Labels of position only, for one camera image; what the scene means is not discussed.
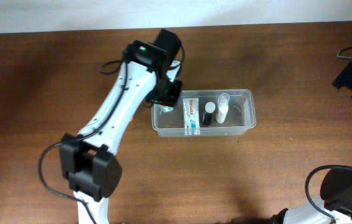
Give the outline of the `small gold-lidded jar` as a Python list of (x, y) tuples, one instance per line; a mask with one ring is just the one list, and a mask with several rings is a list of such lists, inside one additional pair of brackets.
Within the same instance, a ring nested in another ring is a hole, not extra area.
[(173, 107), (171, 106), (165, 106), (165, 105), (159, 105), (159, 108), (162, 112), (164, 113), (168, 113), (168, 112), (171, 112), (172, 110), (174, 110)]

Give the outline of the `black bottle white cap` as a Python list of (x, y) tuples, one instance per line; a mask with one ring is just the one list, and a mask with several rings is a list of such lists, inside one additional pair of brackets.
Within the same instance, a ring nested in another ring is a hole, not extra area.
[(207, 102), (204, 107), (202, 123), (205, 126), (210, 126), (214, 118), (216, 105), (213, 102)]

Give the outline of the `white blue medicine box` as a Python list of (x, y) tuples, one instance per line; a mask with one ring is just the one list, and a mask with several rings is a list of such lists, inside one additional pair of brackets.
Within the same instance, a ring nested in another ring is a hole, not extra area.
[(183, 98), (183, 113), (185, 135), (200, 135), (199, 98)]

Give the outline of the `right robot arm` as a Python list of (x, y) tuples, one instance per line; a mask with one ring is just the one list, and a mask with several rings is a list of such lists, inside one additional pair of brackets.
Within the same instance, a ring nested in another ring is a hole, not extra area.
[[(335, 78), (332, 85), (352, 91), (352, 62)], [(310, 196), (311, 178), (321, 170), (328, 170), (320, 194)], [(324, 165), (313, 169), (305, 181), (308, 202), (291, 209), (284, 209), (270, 218), (270, 223), (352, 223), (352, 166)]]

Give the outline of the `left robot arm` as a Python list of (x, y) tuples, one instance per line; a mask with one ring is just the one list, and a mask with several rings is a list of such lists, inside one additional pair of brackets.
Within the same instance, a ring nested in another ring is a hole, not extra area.
[(154, 42), (135, 40), (118, 61), (117, 80), (94, 117), (76, 136), (65, 134), (59, 147), (62, 175), (77, 201), (79, 223), (108, 223), (108, 199), (122, 173), (115, 155), (126, 127), (142, 102), (176, 106), (176, 77), (183, 51), (179, 37), (160, 30)]

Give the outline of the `white spray bottle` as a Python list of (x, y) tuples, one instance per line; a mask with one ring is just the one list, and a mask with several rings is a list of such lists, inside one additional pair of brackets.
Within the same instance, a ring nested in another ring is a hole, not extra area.
[(230, 95), (228, 93), (222, 93), (217, 99), (217, 113), (216, 121), (222, 124), (227, 116), (229, 110)]

